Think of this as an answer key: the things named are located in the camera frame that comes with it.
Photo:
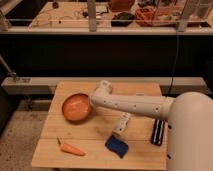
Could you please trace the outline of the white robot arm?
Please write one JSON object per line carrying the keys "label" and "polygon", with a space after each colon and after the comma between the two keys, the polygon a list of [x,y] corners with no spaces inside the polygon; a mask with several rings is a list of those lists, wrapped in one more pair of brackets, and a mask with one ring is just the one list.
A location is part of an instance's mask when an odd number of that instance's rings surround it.
{"label": "white robot arm", "polygon": [[168,123],[167,171],[213,171],[213,99],[200,92],[167,96],[117,95],[102,80],[90,104]]}

